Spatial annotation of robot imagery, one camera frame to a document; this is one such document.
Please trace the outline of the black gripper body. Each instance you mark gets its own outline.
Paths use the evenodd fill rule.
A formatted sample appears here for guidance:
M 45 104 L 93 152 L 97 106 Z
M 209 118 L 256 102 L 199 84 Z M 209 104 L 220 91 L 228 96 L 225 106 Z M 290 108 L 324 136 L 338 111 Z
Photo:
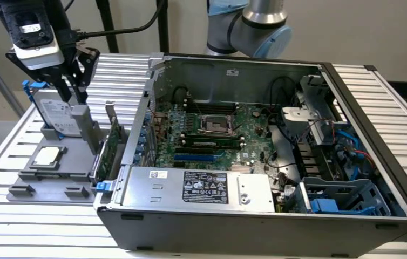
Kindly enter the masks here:
M 45 78 L 78 78 L 79 50 L 75 45 L 75 32 L 70 27 L 61 1 L 42 1 L 51 33 L 50 42 L 42 46 L 41 74 Z

